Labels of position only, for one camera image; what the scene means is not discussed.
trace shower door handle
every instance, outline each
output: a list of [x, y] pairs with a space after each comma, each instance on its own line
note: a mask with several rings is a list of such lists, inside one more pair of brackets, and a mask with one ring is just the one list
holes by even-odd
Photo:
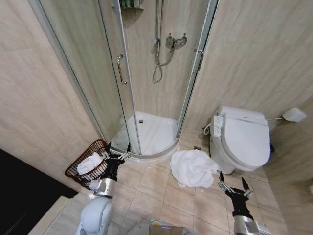
[[200, 71], [200, 69], [201, 69], [204, 54], [203, 54], [202, 50], [198, 50], [197, 53], [199, 53], [199, 52], [201, 53], [201, 58], [200, 58], [200, 61], [199, 61], [198, 70], [196, 72], [192, 71], [192, 73], [198, 73]]
[[119, 77], [121, 78], [121, 83], [123, 85], [126, 85], [127, 81], [123, 80], [123, 75], [122, 75], [122, 70], [121, 70], [121, 59], [123, 59], [123, 58], [124, 58], [124, 55], [122, 53], [118, 55], [118, 57], [117, 57], [117, 67], [118, 67]]

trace shower faucet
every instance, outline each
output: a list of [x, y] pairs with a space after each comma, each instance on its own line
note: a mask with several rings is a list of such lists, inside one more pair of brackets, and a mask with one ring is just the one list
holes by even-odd
[[173, 38], [171, 35], [172, 34], [170, 33], [169, 36], [166, 38], [167, 47], [175, 47], [177, 45], [183, 46], [187, 43], [186, 33], [184, 33], [184, 35], [179, 39]]

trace bidet control panel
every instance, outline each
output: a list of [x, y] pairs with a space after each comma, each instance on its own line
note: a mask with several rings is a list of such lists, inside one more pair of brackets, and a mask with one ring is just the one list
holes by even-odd
[[213, 135], [221, 136], [221, 128], [223, 125], [223, 116], [214, 115], [214, 126], [213, 126]]

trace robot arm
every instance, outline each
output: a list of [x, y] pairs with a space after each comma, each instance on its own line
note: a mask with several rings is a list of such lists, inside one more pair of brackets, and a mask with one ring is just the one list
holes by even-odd
[[225, 194], [231, 198], [234, 211], [233, 217], [235, 220], [234, 234], [235, 235], [270, 235], [267, 227], [254, 220], [250, 211], [246, 207], [246, 201], [249, 200], [252, 191], [249, 189], [247, 182], [242, 179], [244, 191], [228, 186], [224, 181], [223, 173], [220, 172], [219, 186]]
[[117, 170], [130, 155], [129, 149], [123, 155], [112, 154], [110, 145], [111, 143], [106, 147], [107, 168], [105, 173], [100, 179], [92, 180], [89, 185], [89, 188], [94, 191], [93, 194], [99, 197], [93, 199], [84, 207], [76, 235], [87, 235], [87, 233], [106, 235], [108, 233], [109, 224], [113, 218], [112, 198], [117, 181]]

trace shower enclosure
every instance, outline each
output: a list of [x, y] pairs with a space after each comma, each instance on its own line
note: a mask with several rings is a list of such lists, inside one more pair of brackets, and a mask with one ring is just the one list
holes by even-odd
[[139, 163], [171, 154], [218, 0], [29, 2], [98, 134]]

